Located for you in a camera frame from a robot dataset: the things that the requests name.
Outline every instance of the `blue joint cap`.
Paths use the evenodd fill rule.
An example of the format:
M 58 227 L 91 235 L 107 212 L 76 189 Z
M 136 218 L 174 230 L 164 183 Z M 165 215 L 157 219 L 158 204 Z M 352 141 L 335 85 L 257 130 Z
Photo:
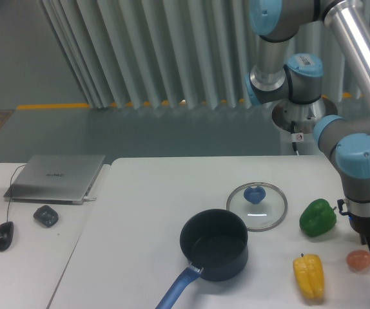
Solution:
M 352 134 L 338 142 L 335 160 L 341 171 L 358 178 L 370 178 L 370 135 Z
M 249 21 L 258 35 L 270 34 L 278 24 L 282 0 L 250 0 Z
M 258 101 L 257 96 L 255 95 L 254 91 L 252 90 L 251 80 L 249 78 L 249 73 L 245 75 L 245 84 L 247 86 L 247 92 L 249 96 L 249 101 L 252 105 L 258 106 L 261 105 L 260 101 Z
M 337 120 L 337 119 L 343 119 L 343 118 L 337 115 L 328 115 L 316 123 L 314 130 L 313 130 L 313 137 L 314 137 L 314 141 L 318 145 L 318 148 L 320 147 L 319 141 L 320 141 L 321 133 L 326 128 L 326 126 L 328 126 L 330 123 L 332 123 L 334 120 Z
M 296 74 L 307 77 L 321 77 L 324 74 L 322 61 L 310 53 L 297 53 L 287 62 L 288 68 Z

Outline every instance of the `pot handle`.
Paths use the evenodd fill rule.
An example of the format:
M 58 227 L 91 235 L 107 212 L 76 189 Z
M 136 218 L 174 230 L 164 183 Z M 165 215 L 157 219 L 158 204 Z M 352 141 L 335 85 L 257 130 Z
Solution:
M 193 265 L 188 266 L 173 282 L 170 289 L 166 292 L 165 296 L 157 305 L 156 309 L 170 309 L 173 304 L 177 301 L 181 293 L 192 281 L 198 279 L 202 273 L 202 269 L 199 269 Z

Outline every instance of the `mouse cable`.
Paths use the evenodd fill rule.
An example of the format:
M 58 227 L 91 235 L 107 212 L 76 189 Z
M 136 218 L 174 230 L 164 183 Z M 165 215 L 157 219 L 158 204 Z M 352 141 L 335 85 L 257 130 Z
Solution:
M 17 170 L 18 170 L 18 169 L 20 169 L 21 167 L 24 167 L 25 165 L 26 165 L 26 164 L 23 164 L 23 165 L 18 166 L 18 167 L 15 169 L 15 171 L 14 171 L 14 173 L 13 173 L 13 175 L 12 175 L 11 179 L 10 179 L 10 187 L 9 187 L 10 197 L 9 197 L 9 204 L 7 205 L 6 222 L 8 222 L 8 221 L 9 221 L 9 208 L 10 208 L 10 202 L 12 201 L 12 195 L 13 195 L 13 192 L 12 192 L 12 181 L 13 181 L 13 177 L 15 176 L 15 174 L 16 174 L 16 172 L 17 172 Z

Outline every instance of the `green bell pepper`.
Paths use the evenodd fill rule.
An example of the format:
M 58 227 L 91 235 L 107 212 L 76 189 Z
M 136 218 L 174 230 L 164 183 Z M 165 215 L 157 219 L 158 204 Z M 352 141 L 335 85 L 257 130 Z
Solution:
M 337 222 L 334 210 L 323 198 L 312 201 L 300 217 L 300 228 L 309 237 L 328 232 Z

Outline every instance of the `glass lid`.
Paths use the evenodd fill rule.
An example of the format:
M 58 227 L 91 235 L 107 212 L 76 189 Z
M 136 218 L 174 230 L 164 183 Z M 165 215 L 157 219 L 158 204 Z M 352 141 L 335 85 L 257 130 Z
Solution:
M 244 221 L 247 229 L 261 232 L 276 227 L 287 214 L 287 198 L 274 185 L 251 182 L 236 188 L 226 202 L 226 208 Z

